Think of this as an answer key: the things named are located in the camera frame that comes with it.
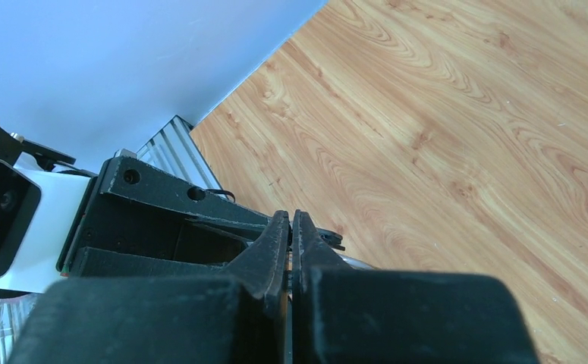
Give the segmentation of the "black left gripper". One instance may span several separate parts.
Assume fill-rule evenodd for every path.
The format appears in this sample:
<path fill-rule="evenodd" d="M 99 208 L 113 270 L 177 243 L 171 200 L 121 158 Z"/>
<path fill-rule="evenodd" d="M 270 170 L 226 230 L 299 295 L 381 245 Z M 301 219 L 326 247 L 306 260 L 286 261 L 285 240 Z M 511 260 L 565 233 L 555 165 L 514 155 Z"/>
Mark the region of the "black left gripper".
<path fill-rule="evenodd" d="M 9 362 L 285 362 L 288 213 L 221 194 L 104 162 L 56 265 L 77 278 L 38 299 Z"/>

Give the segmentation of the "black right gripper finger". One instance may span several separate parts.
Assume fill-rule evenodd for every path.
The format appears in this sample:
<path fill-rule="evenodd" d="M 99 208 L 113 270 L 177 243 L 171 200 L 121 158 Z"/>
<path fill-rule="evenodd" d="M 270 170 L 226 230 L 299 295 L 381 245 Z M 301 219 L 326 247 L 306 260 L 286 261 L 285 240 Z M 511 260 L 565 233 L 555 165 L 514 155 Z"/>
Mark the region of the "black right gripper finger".
<path fill-rule="evenodd" d="M 315 225 L 306 212 L 294 228 Z M 293 294 L 295 363 L 536 363 L 515 298 L 486 275 L 315 265 Z"/>

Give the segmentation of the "large silver keyring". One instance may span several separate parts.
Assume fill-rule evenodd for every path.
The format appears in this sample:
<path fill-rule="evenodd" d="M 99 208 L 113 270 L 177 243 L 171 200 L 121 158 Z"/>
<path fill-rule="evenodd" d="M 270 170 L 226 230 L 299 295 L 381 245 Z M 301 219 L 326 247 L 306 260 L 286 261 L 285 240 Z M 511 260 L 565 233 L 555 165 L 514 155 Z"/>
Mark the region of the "large silver keyring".
<path fill-rule="evenodd" d="M 288 248 L 288 295 L 293 296 L 301 282 L 301 275 L 307 268 L 315 265 L 330 268 L 353 268 L 360 270 L 375 269 L 374 266 L 343 254 L 342 236 L 331 231 L 318 229 L 292 230 L 292 239 Z"/>

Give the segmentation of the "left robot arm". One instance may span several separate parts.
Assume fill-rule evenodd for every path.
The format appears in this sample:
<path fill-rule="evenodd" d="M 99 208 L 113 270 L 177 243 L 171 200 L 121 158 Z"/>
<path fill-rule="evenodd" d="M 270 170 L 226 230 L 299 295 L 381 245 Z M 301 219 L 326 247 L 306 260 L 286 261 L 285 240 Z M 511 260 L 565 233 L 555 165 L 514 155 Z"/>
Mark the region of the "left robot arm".
<path fill-rule="evenodd" d="M 255 250 L 271 218 L 127 150 L 99 173 L 0 127 L 0 290 L 40 292 L 67 277 L 203 275 Z"/>

